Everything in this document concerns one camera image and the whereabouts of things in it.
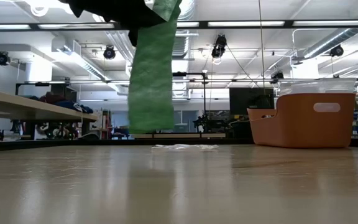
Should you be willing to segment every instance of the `orange basket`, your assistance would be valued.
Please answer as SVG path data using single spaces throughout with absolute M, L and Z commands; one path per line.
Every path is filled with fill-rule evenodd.
M 347 147 L 352 137 L 354 93 L 281 96 L 277 110 L 248 109 L 255 144 L 294 148 Z

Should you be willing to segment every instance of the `green cloth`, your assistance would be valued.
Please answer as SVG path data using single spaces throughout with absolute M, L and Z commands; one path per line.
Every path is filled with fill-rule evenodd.
M 128 104 L 130 132 L 173 129 L 172 52 L 181 0 L 156 0 L 153 10 L 169 21 L 139 30 Z

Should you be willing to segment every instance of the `black monitor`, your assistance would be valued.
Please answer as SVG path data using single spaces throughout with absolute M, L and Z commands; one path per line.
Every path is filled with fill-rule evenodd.
M 230 114 L 248 114 L 247 108 L 274 109 L 273 89 L 230 88 Z

